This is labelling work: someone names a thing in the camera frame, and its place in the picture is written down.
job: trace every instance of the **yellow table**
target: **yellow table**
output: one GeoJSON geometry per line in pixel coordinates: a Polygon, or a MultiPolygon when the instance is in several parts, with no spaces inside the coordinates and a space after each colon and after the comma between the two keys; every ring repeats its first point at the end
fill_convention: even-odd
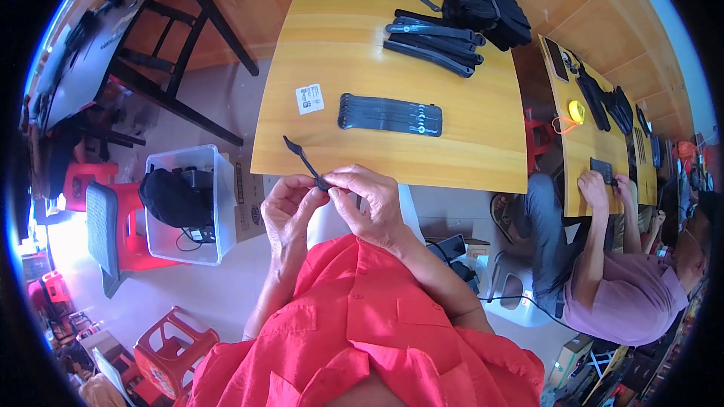
{"type": "MultiPolygon", "coordinates": [[[[570,117],[568,113],[568,103],[578,100],[586,108],[586,118],[582,125],[576,126],[574,129],[566,132],[561,137],[563,142],[563,170],[566,179],[566,193],[564,194],[563,215],[566,217],[580,217],[591,215],[591,208],[586,203],[581,191],[578,189],[578,178],[591,169],[590,158],[599,159],[608,162],[613,166],[613,174],[619,173],[629,174],[629,160],[626,154],[626,138],[613,121],[608,112],[608,121],[611,124],[611,131],[599,131],[593,114],[589,109],[581,89],[575,82],[576,76],[568,73],[569,82],[564,82],[554,76],[555,70],[548,53],[543,36],[538,35],[540,48],[543,51],[543,59],[545,59],[546,70],[548,71],[548,79],[553,90],[555,98],[555,109],[559,116],[570,117]]],[[[561,47],[569,54],[571,51],[561,47]]],[[[613,90],[613,86],[609,81],[604,79],[593,68],[586,65],[586,72],[591,75],[598,85],[608,92],[613,90]]],[[[620,214],[623,212],[623,204],[613,196],[612,188],[607,185],[608,203],[611,214],[620,214]]]]}
{"type": "Polygon", "coordinates": [[[526,192],[523,110],[510,51],[480,47],[483,64],[462,78],[383,50],[396,8],[441,15],[419,0],[293,0],[261,102],[252,173],[306,173],[286,135],[320,173],[359,163],[404,184],[526,192]],[[312,84],[320,85],[324,109],[300,115],[295,89],[312,84]],[[442,136],[341,130],[345,92],[435,104],[442,136]]]}
{"type": "Polygon", "coordinates": [[[636,153],[637,177],[638,177],[638,203],[651,204],[656,206],[656,167],[654,157],[651,153],[651,140],[647,139],[641,123],[636,117],[636,106],[631,104],[633,110],[633,149],[636,153]]]}

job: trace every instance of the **jeans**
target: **jeans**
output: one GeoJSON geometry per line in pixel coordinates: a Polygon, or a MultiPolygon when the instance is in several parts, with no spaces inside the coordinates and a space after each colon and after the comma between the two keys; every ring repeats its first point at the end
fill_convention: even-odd
{"type": "Polygon", "coordinates": [[[511,220],[522,239],[533,239],[533,299],[560,318],[563,285],[583,246],[579,242],[566,245],[563,208],[550,176],[535,173],[528,179],[528,193],[518,195],[512,203],[511,220]]]}

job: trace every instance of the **barcode sticker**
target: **barcode sticker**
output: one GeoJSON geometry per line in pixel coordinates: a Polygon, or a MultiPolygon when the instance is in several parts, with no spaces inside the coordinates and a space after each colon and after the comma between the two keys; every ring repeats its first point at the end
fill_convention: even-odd
{"type": "Polygon", "coordinates": [[[324,109],[324,101],[321,99],[321,88],[319,84],[297,88],[296,92],[299,115],[324,109]]]}

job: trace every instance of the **hand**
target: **hand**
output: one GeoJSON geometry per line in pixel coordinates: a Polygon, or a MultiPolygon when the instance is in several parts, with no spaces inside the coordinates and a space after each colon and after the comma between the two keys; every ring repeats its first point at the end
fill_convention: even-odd
{"type": "Polygon", "coordinates": [[[398,239],[406,238],[411,233],[410,228],[403,223],[397,181],[391,177],[357,164],[337,168],[322,177],[335,186],[330,189],[331,200],[358,238],[390,250],[398,239]],[[369,202],[363,214],[343,189],[369,202]]]}
{"type": "Polygon", "coordinates": [[[608,194],[601,173],[597,171],[584,173],[578,179],[578,188],[581,189],[586,203],[591,206],[592,210],[608,211],[608,194]]]}
{"type": "Polygon", "coordinates": [[[666,221],[666,213],[664,213],[663,211],[660,210],[660,211],[654,216],[653,222],[652,222],[652,224],[651,224],[651,230],[652,230],[652,232],[653,232],[653,233],[658,233],[659,228],[661,228],[661,225],[663,225],[665,221],[666,221]]]}
{"type": "Polygon", "coordinates": [[[306,257],[307,225],[312,213],[330,197],[316,187],[312,177],[306,175],[283,176],[261,204],[261,216],[273,255],[282,249],[303,249],[306,257]]]}
{"type": "Polygon", "coordinates": [[[618,181],[618,187],[613,188],[613,196],[623,203],[624,208],[629,209],[634,207],[634,198],[631,195],[631,180],[629,177],[626,175],[616,175],[614,179],[618,181]]]}

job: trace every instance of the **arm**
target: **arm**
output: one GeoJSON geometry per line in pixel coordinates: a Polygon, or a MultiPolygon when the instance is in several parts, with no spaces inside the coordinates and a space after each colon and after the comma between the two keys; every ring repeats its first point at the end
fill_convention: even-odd
{"type": "Polygon", "coordinates": [[[444,309],[453,325],[493,333],[475,293],[417,240],[403,222],[397,181],[361,165],[336,169],[324,175],[324,179],[337,186],[330,189],[330,197],[355,236],[400,259],[427,295],[444,309]],[[369,202],[364,214],[340,188],[355,192],[369,202]]]}
{"type": "Polygon", "coordinates": [[[666,214],[663,211],[659,211],[659,213],[656,214],[656,217],[654,217],[654,220],[652,221],[651,232],[649,233],[649,237],[646,239],[646,244],[642,249],[645,254],[651,253],[651,248],[654,246],[654,242],[659,237],[659,231],[661,231],[661,224],[664,223],[664,220],[666,220],[666,214]]]}
{"type": "Polygon", "coordinates": [[[574,272],[574,299],[588,310],[593,309],[596,292],[603,278],[603,242],[608,227],[608,195],[600,173],[589,171],[578,179],[578,187],[591,206],[589,229],[578,268],[574,272]]]}
{"type": "Polygon", "coordinates": [[[297,276],[307,257],[309,220],[318,207],[330,200],[315,185],[309,176],[284,176],[261,204],[261,215],[271,243],[271,266],[244,327],[245,341],[256,338],[267,319],[292,301],[297,276]]]}
{"type": "MultiPolygon", "coordinates": [[[[306,248],[303,255],[296,255],[302,261],[306,258],[306,248]]],[[[272,255],[272,261],[280,258],[281,255],[272,255]]],[[[244,327],[244,337],[242,340],[252,340],[259,336],[259,331],[267,322],[267,319],[275,312],[292,301],[294,288],[297,285],[297,276],[299,269],[284,271],[282,269],[270,268],[264,286],[261,288],[261,294],[251,311],[249,319],[244,327]]]]}
{"type": "Polygon", "coordinates": [[[444,309],[450,323],[494,334],[473,290],[417,240],[407,225],[400,229],[399,236],[388,251],[400,259],[423,291],[444,309]]]}
{"type": "Polygon", "coordinates": [[[638,232],[638,211],[635,206],[624,206],[623,253],[641,253],[641,234],[638,232]]]}
{"type": "Polygon", "coordinates": [[[641,234],[638,232],[638,205],[631,192],[631,180],[626,175],[616,175],[618,187],[614,196],[623,203],[623,253],[641,253],[641,234]]]}

